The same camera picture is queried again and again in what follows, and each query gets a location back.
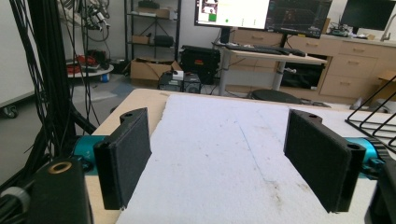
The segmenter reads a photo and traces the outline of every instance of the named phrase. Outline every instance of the monitor screen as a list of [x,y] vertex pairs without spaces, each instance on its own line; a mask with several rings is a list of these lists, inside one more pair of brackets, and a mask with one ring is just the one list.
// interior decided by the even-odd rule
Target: monitor screen
[[264,29],[269,0],[196,0],[195,25]]
[[265,28],[285,35],[320,38],[332,0],[272,0]]
[[341,18],[341,24],[357,29],[385,30],[395,6],[387,0],[348,0]]

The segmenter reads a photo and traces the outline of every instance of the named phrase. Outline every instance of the drawer handle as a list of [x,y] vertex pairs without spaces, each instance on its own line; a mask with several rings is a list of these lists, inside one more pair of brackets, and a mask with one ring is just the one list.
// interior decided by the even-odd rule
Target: drawer handle
[[253,39],[264,39],[264,36],[253,35],[251,38],[253,38]]
[[353,49],[353,51],[357,51],[357,52],[364,52],[365,51],[365,49]]
[[307,46],[312,46],[312,47],[317,47],[319,46],[318,43],[312,44],[312,43],[306,43]]
[[347,61],[347,63],[358,65],[358,64],[360,64],[361,62],[358,62],[358,61]]
[[340,85],[341,85],[341,86],[350,86],[350,82],[345,82],[345,81],[343,82],[343,81],[341,81],[341,82],[340,82]]

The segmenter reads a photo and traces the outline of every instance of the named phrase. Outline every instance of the keyboard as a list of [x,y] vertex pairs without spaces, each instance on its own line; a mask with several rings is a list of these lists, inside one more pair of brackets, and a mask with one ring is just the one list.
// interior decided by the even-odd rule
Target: keyboard
[[277,50],[281,52],[284,55],[295,55],[295,56],[300,56],[300,57],[305,57],[306,53],[300,51],[299,49],[285,49],[281,47],[274,47],[274,46],[262,46],[262,45],[254,45],[253,46],[255,49],[272,49],[272,50]]
[[240,46],[240,45],[227,45],[225,46],[227,49],[231,49],[231,50],[241,50],[241,51],[248,51],[248,52],[255,52],[255,53],[266,53],[266,54],[277,54],[277,55],[281,55],[282,53],[274,50],[274,49],[262,49],[262,48],[253,48],[253,47],[244,47],[244,46]]

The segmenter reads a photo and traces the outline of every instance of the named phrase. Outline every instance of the floor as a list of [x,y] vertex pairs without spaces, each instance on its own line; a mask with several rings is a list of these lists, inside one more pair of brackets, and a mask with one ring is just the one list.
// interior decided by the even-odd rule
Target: floor
[[[132,90],[139,87],[132,86],[131,80],[123,75],[111,75],[108,82],[101,82],[99,77],[90,77],[90,91],[94,113],[89,115],[94,126],[99,126],[111,109],[119,105]],[[73,102],[77,110],[87,117],[85,112],[85,91],[83,82],[76,78],[74,81]],[[204,85],[201,94],[218,94],[218,87]],[[246,98],[245,93],[226,92],[226,97]],[[15,104],[19,115],[15,119],[0,115],[0,185],[17,173],[25,164],[29,156],[29,148],[35,141],[41,123],[35,111],[33,97]],[[346,105],[331,105],[347,108]],[[79,127],[78,134],[84,134]]]

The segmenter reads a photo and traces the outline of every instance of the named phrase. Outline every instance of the shelving unit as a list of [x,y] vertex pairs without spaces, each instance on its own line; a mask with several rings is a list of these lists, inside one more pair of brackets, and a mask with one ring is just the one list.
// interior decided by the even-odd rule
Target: shelving unit
[[[151,33],[152,36],[156,36],[159,33],[172,36],[174,38],[174,45],[171,47],[173,50],[174,60],[177,61],[178,58],[178,46],[179,46],[179,33],[180,33],[180,9],[181,9],[181,0],[177,1],[177,9],[176,14],[177,18],[160,18],[146,15],[139,15],[133,13],[137,8],[137,1],[134,0],[124,0],[124,23],[125,23],[125,60],[128,62],[139,55],[135,52],[136,46],[142,46],[144,48],[148,48],[148,50],[152,51],[152,57],[157,59],[158,57],[158,48],[166,48],[156,46],[155,43],[150,44],[136,44],[132,42],[133,35],[147,35]],[[149,25],[146,24],[136,24],[137,21],[150,21]]]

